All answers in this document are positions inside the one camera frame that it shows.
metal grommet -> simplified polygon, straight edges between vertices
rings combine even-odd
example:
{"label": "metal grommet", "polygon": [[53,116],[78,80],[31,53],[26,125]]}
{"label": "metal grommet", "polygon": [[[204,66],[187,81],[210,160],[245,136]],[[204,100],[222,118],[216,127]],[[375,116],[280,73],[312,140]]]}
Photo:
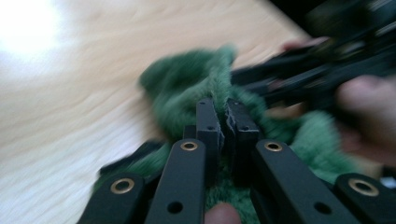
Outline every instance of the metal grommet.
{"label": "metal grommet", "polygon": [[123,194],[130,191],[134,187],[134,181],[131,178],[123,178],[114,181],[111,185],[111,192],[115,194]]}
{"label": "metal grommet", "polygon": [[283,149],[283,147],[280,144],[274,142],[266,143],[265,148],[267,148],[270,151],[280,151]]}
{"label": "metal grommet", "polygon": [[198,148],[198,145],[194,142],[185,142],[181,144],[181,148],[186,151],[194,151]]}
{"label": "metal grommet", "polygon": [[367,181],[361,179],[351,178],[348,181],[348,184],[351,188],[362,195],[375,197],[378,196],[379,190],[374,185],[370,184]]}

human hand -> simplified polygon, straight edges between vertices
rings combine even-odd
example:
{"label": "human hand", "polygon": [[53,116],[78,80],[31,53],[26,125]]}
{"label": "human hand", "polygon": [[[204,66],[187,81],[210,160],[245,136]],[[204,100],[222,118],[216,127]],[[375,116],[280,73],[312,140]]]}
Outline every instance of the human hand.
{"label": "human hand", "polygon": [[[289,42],[283,49],[312,46],[325,39]],[[338,88],[336,98],[358,120],[354,128],[337,123],[342,149],[396,167],[396,78],[356,77]]]}

fingertip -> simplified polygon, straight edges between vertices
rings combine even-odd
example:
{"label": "fingertip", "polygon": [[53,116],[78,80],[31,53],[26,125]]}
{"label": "fingertip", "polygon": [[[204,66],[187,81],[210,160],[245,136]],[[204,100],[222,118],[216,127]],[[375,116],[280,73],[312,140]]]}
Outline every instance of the fingertip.
{"label": "fingertip", "polygon": [[284,43],[281,48],[283,51],[288,51],[291,49],[301,48],[303,45],[304,45],[303,41],[291,40],[291,41]]}
{"label": "fingertip", "polygon": [[384,80],[373,76],[360,76],[343,83],[337,90],[338,104],[349,112],[360,113],[377,108]]}
{"label": "fingertip", "polygon": [[337,122],[336,127],[341,137],[341,149],[344,152],[354,152],[361,149],[361,134],[346,126],[343,123]]}
{"label": "fingertip", "polygon": [[205,224],[240,224],[236,209],[229,203],[218,203],[205,214]]}

wooden surface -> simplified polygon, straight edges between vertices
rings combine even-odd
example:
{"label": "wooden surface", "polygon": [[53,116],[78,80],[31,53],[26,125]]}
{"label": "wooden surface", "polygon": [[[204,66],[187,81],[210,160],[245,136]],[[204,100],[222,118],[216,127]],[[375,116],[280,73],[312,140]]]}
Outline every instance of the wooden surface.
{"label": "wooden surface", "polygon": [[163,138],[136,84],[156,59],[302,37],[264,0],[1,1],[0,223],[75,223],[101,166]]}

black mechanical part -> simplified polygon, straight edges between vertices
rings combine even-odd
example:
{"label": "black mechanical part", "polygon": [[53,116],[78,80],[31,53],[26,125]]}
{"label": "black mechanical part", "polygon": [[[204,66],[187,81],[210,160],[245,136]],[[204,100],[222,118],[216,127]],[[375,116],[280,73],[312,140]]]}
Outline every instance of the black mechanical part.
{"label": "black mechanical part", "polygon": [[273,195],[256,187],[250,188],[250,199],[261,224],[276,224],[280,210]]}
{"label": "black mechanical part", "polygon": [[251,152],[259,140],[260,128],[245,105],[229,99],[226,105],[226,148],[230,170],[236,186],[248,186],[252,179]]}
{"label": "black mechanical part", "polygon": [[396,74],[396,0],[330,0],[313,10],[312,26],[331,38],[232,72],[232,84],[268,106],[307,102],[334,115],[336,89],[352,78]]}
{"label": "black mechanical part", "polygon": [[396,223],[396,194],[371,177],[340,175],[334,193],[361,223]]}
{"label": "black mechanical part", "polygon": [[78,224],[129,224],[142,221],[144,179],[136,174],[111,176],[90,198]]}
{"label": "black mechanical part", "polygon": [[196,130],[197,126],[196,125],[186,125],[184,126],[184,131],[183,131],[183,139],[185,138],[196,138]]}
{"label": "black mechanical part", "polygon": [[301,28],[303,28],[309,35],[314,35],[310,33],[310,30],[308,29],[305,15],[306,13],[323,3],[324,0],[271,0],[271,2],[276,5],[280,10],[282,10],[283,13],[285,13],[290,19],[297,23]]}
{"label": "black mechanical part", "polygon": [[196,139],[174,143],[145,223],[203,223],[205,145]]}
{"label": "black mechanical part", "polygon": [[206,147],[207,186],[217,183],[221,149],[224,135],[211,98],[205,98],[196,104],[196,139]]}
{"label": "black mechanical part", "polygon": [[270,220],[272,223],[359,223],[289,146],[261,140],[256,148],[252,158],[280,211],[278,220]]}
{"label": "black mechanical part", "polygon": [[147,155],[157,151],[163,146],[163,142],[160,141],[155,141],[155,140],[149,140],[145,143],[143,143],[133,154],[131,154],[128,157],[122,158],[119,161],[115,161],[109,165],[103,166],[100,169],[99,174],[100,175],[105,175],[105,174],[113,174],[116,172],[119,168],[125,165],[133,164],[137,161],[142,160],[143,158],[147,157]]}

